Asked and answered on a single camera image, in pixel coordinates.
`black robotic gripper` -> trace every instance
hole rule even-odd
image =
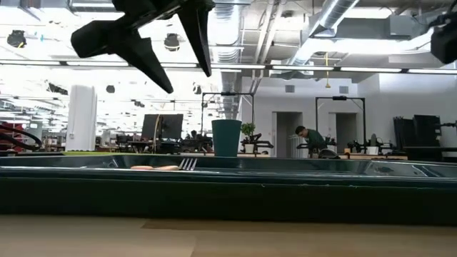
[[[117,54],[172,93],[173,86],[152,50],[151,39],[142,39],[138,29],[178,14],[200,67],[211,75],[208,14],[214,7],[212,0],[113,0],[113,5],[125,13],[121,18],[92,21],[71,35],[71,44],[80,58]]]

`doorway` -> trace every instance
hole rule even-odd
[[[357,139],[357,114],[335,114],[336,151],[344,153],[348,143]]]
[[[295,129],[303,123],[303,114],[300,112],[274,112],[276,124],[273,130],[276,131],[275,146],[276,157],[298,158],[296,147],[298,140],[294,140]]]

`person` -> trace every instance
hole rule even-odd
[[[327,148],[326,142],[318,131],[313,129],[305,128],[304,126],[298,126],[295,129],[295,134],[302,138],[305,138],[308,142],[308,148],[318,149],[319,151]]]

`potted plant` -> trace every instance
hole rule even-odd
[[[241,124],[241,133],[246,136],[247,141],[244,144],[245,153],[254,153],[254,142],[253,134],[256,129],[256,125],[253,123]]]

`teal vase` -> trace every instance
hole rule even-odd
[[[241,121],[215,120],[213,126],[214,156],[236,157],[240,141]]]

